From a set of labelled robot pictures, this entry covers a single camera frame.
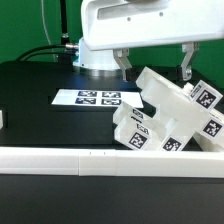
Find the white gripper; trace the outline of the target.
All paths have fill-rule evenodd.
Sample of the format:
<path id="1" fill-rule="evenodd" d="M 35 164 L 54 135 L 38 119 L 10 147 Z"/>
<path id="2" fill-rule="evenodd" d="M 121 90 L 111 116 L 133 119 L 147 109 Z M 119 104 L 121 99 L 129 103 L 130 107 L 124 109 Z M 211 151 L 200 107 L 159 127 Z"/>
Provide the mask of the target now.
<path id="1" fill-rule="evenodd" d="M 83 0 L 81 18 L 90 49 L 117 49 L 113 57 L 124 81 L 135 70 L 129 50 L 121 48 L 183 43 L 177 74 L 188 81 L 198 42 L 224 39 L 224 0 Z"/>

